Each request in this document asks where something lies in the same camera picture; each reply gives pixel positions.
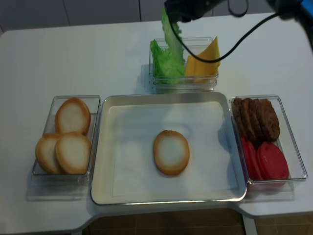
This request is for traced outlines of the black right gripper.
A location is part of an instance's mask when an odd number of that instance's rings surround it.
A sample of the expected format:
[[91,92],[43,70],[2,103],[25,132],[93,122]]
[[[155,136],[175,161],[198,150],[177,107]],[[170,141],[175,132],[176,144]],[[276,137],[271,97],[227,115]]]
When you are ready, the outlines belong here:
[[171,23],[188,23],[203,17],[221,0],[166,0],[165,11]]

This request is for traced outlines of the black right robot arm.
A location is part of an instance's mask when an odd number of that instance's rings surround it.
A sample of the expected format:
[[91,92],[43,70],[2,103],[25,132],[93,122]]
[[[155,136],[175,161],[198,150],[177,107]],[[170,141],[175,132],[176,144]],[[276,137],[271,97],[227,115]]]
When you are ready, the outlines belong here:
[[239,44],[246,39],[252,32],[269,20],[280,17],[283,20],[296,19],[303,27],[310,45],[313,45],[313,2],[311,0],[268,0],[268,5],[275,11],[274,14],[266,17],[250,29],[234,47],[224,56],[214,60],[205,60],[196,56],[183,43],[182,39],[175,32],[173,24],[177,22],[188,23],[197,20],[214,7],[222,3],[222,0],[167,0],[164,3],[165,12],[168,17],[169,26],[178,42],[192,55],[195,59],[205,63],[219,62],[228,57]]

